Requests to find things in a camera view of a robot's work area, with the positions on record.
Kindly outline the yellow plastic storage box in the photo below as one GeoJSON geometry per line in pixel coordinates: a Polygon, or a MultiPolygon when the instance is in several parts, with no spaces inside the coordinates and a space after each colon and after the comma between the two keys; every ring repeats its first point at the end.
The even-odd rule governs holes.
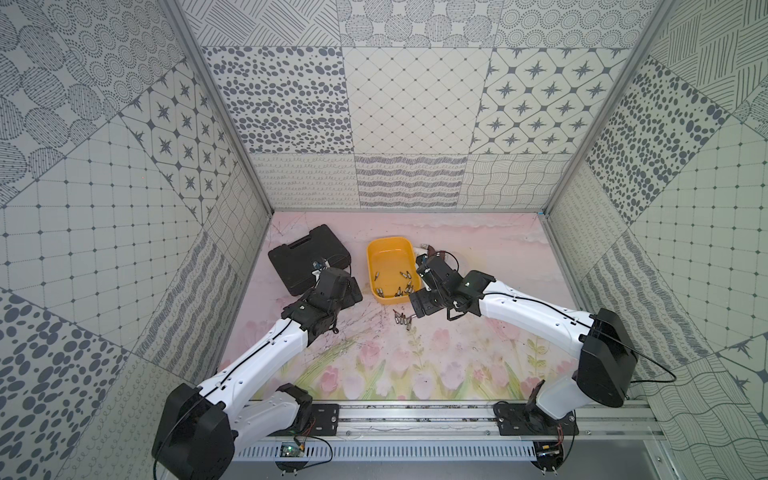
{"type": "Polygon", "coordinates": [[[374,298],[382,305],[409,301],[422,287],[416,272],[416,256],[405,237],[373,240],[367,247],[369,285],[374,298]]]}

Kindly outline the pile of silver bits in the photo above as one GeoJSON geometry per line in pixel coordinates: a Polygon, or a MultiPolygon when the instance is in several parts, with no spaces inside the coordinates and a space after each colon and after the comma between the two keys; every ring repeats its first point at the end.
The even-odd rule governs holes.
{"type": "Polygon", "coordinates": [[[406,314],[405,312],[394,310],[394,319],[397,325],[403,326],[406,331],[410,332],[413,325],[413,320],[416,318],[415,314],[406,314]]]}

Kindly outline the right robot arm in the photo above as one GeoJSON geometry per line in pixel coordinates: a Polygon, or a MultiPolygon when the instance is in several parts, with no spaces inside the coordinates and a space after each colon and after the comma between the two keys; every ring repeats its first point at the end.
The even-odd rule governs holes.
{"type": "Polygon", "coordinates": [[[549,427],[590,403],[624,405],[639,354],[614,312],[552,305],[477,270],[463,276],[436,254],[420,255],[416,273],[424,283],[409,295],[416,317],[440,310],[456,312],[447,316],[450,321],[485,316],[541,337],[577,360],[574,368],[534,387],[523,410],[526,421],[549,427]]]}

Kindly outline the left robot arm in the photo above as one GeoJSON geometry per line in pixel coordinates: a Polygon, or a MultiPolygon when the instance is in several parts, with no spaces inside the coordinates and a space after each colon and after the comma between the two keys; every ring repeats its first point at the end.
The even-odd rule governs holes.
{"type": "Polygon", "coordinates": [[[236,453],[275,432],[299,434],[310,421],[312,397],[287,383],[253,402],[286,363],[318,337],[337,330],[338,315],[362,301],[357,280],[327,267],[316,282],[284,307],[274,326],[221,372],[167,397],[151,449],[154,467],[177,479],[219,479],[236,453]]]}

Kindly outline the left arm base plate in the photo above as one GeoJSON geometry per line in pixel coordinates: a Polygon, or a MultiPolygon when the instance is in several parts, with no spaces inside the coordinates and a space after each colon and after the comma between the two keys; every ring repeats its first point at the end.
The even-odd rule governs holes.
{"type": "Polygon", "coordinates": [[[332,437],[337,434],[340,405],[335,403],[312,404],[299,410],[298,420],[289,428],[278,430],[270,437],[317,436],[332,437]]]}

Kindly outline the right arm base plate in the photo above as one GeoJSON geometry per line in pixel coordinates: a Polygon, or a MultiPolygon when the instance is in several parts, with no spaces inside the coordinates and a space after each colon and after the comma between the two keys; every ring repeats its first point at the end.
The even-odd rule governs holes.
{"type": "Polygon", "coordinates": [[[553,420],[527,404],[499,401],[492,406],[501,436],[575,436],[579,433],[574,412],[553,420]]]}

